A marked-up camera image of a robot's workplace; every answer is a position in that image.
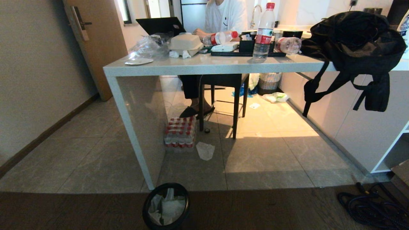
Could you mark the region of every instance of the laptop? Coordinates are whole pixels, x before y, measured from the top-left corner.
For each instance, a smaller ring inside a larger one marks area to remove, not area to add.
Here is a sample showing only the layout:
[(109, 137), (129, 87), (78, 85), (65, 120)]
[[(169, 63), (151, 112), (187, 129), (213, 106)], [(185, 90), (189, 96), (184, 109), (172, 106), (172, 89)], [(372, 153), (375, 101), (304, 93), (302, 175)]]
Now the laptop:
[(136, 22), (149, 34), (173, 32), (173, 36), (186, 32), (177, 17), (170, 18), (143, 18)]

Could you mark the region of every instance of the window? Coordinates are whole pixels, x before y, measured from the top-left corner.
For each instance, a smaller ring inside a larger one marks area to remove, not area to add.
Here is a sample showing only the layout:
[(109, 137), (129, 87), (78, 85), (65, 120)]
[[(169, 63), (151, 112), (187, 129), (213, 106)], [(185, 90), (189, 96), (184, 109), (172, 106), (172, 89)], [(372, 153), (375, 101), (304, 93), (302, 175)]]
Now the window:
[(124, 24), (132, 24), (127, 0), (117, 0)]

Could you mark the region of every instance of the black slipper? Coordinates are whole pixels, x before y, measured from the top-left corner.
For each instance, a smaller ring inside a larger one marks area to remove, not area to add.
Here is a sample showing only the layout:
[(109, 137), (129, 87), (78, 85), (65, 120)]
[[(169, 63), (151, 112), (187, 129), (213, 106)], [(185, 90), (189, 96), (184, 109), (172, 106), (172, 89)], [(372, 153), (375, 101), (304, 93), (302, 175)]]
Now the black slipper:
[(211, 108), (207, 112), (203, 113), (203, 117), (205, 117), (207, 114), (212, 113), (214, 111), (215, 107)]
[(191, 117), (197, 115), (199, 112), (192, 107), (187, 107), (181, 114), (180, 118)]

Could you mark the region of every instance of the white t-shirt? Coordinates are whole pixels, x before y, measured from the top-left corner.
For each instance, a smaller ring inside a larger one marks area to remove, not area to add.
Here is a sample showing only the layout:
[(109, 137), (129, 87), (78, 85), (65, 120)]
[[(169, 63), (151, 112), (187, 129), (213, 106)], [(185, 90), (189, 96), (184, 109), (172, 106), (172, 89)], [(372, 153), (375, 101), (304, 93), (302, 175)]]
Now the white t-shirt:
[(239, 34), (247, 30), (247, 10), (245, 0), (224, 0), (220, 6), (215, 0), (206, 5), (207, 33), (220, 31), (237, 31)]

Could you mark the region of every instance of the takeout food container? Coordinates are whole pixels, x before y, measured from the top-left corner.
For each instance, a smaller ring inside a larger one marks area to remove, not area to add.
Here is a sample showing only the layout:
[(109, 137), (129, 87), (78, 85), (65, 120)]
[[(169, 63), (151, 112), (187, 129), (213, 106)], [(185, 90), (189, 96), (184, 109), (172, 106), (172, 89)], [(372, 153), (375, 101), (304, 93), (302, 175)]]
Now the takeout food container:
[(195, 55), (203, 48), (203, 43), (199, 36), (192, 34), (180, 34), (171, 39), (170, 50), (183, 55), (183, 50), (187, 50), (190, 56)]

